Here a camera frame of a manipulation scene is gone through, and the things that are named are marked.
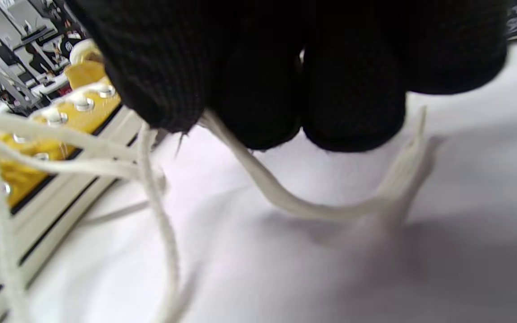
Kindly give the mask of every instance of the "black glove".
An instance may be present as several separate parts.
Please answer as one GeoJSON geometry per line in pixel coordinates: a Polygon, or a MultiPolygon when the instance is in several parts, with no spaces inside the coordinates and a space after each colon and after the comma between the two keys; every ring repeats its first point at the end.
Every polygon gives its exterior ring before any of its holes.
{"type": "Polygon", "coordinates": [[[152,127],[187,132],[209,107],[250,149],[300,127],[322,149],[374,149],[402,127],[406,92],[472,90],[506,58],[509,0],[66,3],[152,127]]]}

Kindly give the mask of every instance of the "shoe upper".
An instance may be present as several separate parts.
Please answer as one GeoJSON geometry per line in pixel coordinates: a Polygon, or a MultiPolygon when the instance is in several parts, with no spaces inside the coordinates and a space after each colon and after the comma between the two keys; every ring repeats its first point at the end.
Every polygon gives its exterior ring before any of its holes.
{"type": "MultiPolygon", "coordinates": [[[[79,111],[68,100],[58,100],[53,104],[53,108],[49,109],[57,109],[60,116],[66,117],[62,127],[71,127],[79,131],[99,135],[104,128],[103,125],[107,124],[110,117],[117,113],[121,107],[121,98],[116,93],[113,92],[111,96],[103,97],[87,86],[97,82],[111,85],[106,77],[103,64],[97,61],[84,60],[66,68],[65,73],[74,90],[74,93],[66,96],[73,96],[77,93],[83,94],[88,100],[92,100],[94,106],[87,111],[79,111]]],[[[47,122],[41,115],[36,117],[32,115],[31,118],[35,121],[47,122]]],[[[0,133],[0,141],[24,155],[41,159],[65,160],[78,155],[78,150],[75,147],[53,139],[29,139],[18,137],[12,133],[0,133]]],[[[13,214],[16,214],[22,205],[25,205],[25,202],[34,198],[37,192],[43,189],[48,180],[51,179],[51,174],[34,170],[12,160],[0,159],[0,171],[4,182],[8,185],[2,189],[9,192],[8,202],[13,214]]]]}

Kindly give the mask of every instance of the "white cord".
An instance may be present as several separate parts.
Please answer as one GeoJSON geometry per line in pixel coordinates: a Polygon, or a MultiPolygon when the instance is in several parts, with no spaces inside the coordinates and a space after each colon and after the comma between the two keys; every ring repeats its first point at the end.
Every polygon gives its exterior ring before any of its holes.
{"type": "Polygon", "coordinates": [[[201,123],[230,148],[259,190],[271,203],[298,217],[339,221],[359,218],[368,214],[385,213],[392,205],[404,198],[407,193],[406,188],[414,182],[421,170],[421,161],[425,157],[423,140],[425,117],[426,108],[424,107],[420,113],[416,135],[400,151],[386,172],[375,196],[355,205],[340,207],[314,204],[294,196],[249,153],[213,112],[206,111],[201,118],[201,123]]]}
{"type": "Polygon", "coordinates": [[[11,308],[11,321],[29,323],[25,282],[18,267],[19,256],[13,239],[12,217],[3,190],[4,182],[0,176],[0,270],[4,283],[4,296],[11,308]]]}
{"type": "Polygon", "coordinates": [[[143,123],[141,131],[139,131],[137,145],[138,145],[138,159],[137,164],[139,173],[141,175],[141,182],[145,188],[150,207],[152,208],[157,219],[157,225],[161,233],[163,245],[166,254],[166,275],[167,284],[165,296],[162,301],[162,306],[159,307],[155,315],[155,323],[172,323],[170,317],[174,312],[176,299],[179,294],[180,270],[179,270],[179,254],[177,250],[177,242],[175,232],[169,220],[169,217],[162,208],[160,195],[160,188],[154,181],[152,167],[150,163],[150,148],[153,145],[153,139],[156,136],[155,131],[149,130],[149,125],[143,123]]]}

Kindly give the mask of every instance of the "gloved hand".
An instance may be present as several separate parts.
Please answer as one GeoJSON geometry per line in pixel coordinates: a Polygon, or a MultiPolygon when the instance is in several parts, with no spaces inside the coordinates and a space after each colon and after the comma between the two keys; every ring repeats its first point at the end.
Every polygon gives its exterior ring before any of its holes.
{"type": "Polygon", "coordinates": [[[66,0],[123,102],[187,132],[213,109],[249,149],[392,138],[406,92],[454,94],[506,58],[508,0],[66,0]],[[298,61],[304,49],[304,64],[298,61]]]}

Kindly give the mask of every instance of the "shoelace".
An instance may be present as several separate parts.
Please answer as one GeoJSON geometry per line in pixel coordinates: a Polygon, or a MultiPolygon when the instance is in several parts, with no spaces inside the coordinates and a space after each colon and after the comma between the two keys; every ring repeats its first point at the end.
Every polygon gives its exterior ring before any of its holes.
{"type": "MultiPolygon", "coordinates": [[[[91,84],[83,90],[66,96],[63,100],[75,105],[85,106],[89,104],[84,96],[85,91],[106,92],[107,90],[110,91],[111,88],[105,87],[104,84],[91,84]]],[[[154,322],[172,323],[179,321],[180,315],[177,316],[174,313],[178,306],[176,302],[179,296],[180,282],[176,237],[160,201],[165,191],[164,174],[162,172],[157,174],[157,171],[152,168],[149,158],[150,147],[156,135],[155,131],[150,130],[149,126],[143,123],[138,133],[138,149],[135,150],[125,145],[100,139],[67,127],[58,127],[53,122],[58,122],[61,119],[61,115],[58,115],[57,109],[53,106],[39,112],[37,116],[47,119],[49,124],[45,125],[30,119],[0,114],[0,131],[11,131],[16,135],[33,139],[48,137],[82,149],[93,149],[94,151],[108,153],[109,156],[117,156],[121,159],[68,160],[58,162],[41,160],[36,157],[22,155],[1,142],[0,156],[17,160],[29,167],[51,173],[83,173],[142,182],[149,205],[156,216],[158,228],[162,234],[162,241],[166,248],[166,281],[168,287],[154,322]]],[[[212,111],[208,110],[203,114],[200,124],[209,129],[211,133],[230,148],[262,194],[271,203],[290,214],[303,218],[340,221],[360,218],[368,214],[377,216],[388,214],[407,197],[408,190],[421,170],[422,160],[425,158],[426,153],[425,140],[423,138],[425,126],[425,108],[423,108],[416,134],[394,159],[375,196],[355,205],[327,206],[301,200],[286,190],[275,176],[228,131],[212,111]]],[[[4,188],[4,182],[0,175],[0,269],[5,286],[4,295],[10,307],[11,321],[13,323],[28,323],[31,322],[31,319],[27,305],[25,284],[17,264],[18,254],[13,243],[11,214],[2,188],[4,188]]]]}

